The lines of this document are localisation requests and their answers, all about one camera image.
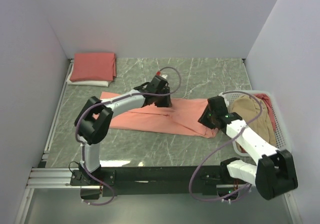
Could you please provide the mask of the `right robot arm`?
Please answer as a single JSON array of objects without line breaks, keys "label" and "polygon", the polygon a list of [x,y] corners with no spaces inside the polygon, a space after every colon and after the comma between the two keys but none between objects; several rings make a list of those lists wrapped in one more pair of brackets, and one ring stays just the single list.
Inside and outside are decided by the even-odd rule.
[{"label": "right robot arm", "polygon": [[217,177],[230,184],[235,179],[245,181],[257,188],[266,200],[298,188],[298,178],[292,154],[272,146],[252,130],[236,112],[229,112],[226,99],[222,96],[207,100],[198,122],[210,129],[218,129],[237,142],[255,164],[245,163],[238,158],[221,162]]}]

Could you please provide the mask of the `salmon pink t-shirt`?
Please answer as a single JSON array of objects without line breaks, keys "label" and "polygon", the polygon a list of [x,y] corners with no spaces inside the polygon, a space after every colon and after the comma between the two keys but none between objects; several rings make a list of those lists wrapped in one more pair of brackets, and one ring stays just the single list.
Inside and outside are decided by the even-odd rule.
[{"label": "salmon pink t-shirt", "polygon": [[171,99],[172,107],[156,107],[154,104],[132,109],[114,117],[111,129],[154,132],[183,136],[214,138],[217,129],[210,129],[198,122],[207,100]]}]

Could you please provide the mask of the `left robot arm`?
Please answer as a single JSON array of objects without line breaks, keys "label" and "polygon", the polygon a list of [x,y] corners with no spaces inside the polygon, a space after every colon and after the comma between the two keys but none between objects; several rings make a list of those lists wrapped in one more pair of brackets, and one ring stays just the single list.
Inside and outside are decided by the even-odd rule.
[{"label": "left robot arm", "polygon": [[160,75],[125,94],[105,100],[93,96],[87,100],[74,126],[76,141],[81,146],[79,170],[88,185],[100,179],[100,142],[106,137],[112,119],[152,104],[159,108],[172,106],[168,81]]}]

